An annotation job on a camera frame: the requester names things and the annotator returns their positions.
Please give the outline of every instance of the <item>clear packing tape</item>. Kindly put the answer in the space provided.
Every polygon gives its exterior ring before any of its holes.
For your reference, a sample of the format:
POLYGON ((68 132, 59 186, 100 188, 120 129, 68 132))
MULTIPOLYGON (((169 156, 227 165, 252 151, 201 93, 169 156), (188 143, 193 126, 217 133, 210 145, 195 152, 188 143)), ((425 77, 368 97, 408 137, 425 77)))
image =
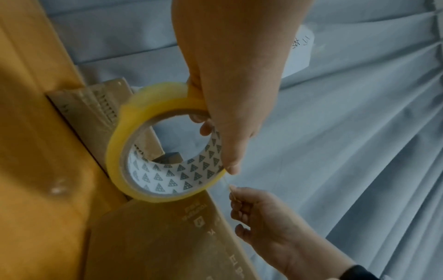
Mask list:
POLYGON ((177 164, 145 159, 134 144, 143 131, 178 115, 209 116, 206 104, 185 83, 160 83, 142 88, 120 108, 120 116, 106 152, 112 182, 125 194, 152 203, 190 197, 217 182, 226 171, 220 159, 222 141, 214 129, 206 147, 177 164))

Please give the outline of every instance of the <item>blue fabric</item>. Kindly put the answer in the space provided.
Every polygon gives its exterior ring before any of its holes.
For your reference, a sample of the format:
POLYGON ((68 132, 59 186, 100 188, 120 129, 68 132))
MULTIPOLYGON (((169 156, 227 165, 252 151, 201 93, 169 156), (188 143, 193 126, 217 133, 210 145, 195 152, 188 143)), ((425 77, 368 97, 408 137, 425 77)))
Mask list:
MULTIPOLYGON (((168 0, 43 0, 88 83, 185 81, 168 0)), ((443 68, 423 0, 318 0, 304 24, 311 64, 276 107, 230 183, 275 193, 376 276, 440 279, 443 68)), ((167 152, 206 139, 182 117, 155 127, 167 152)), ((231 226, 224 182, 211 194, 231 226)), ((283 276, 245 245, 264 280, 283 276)))

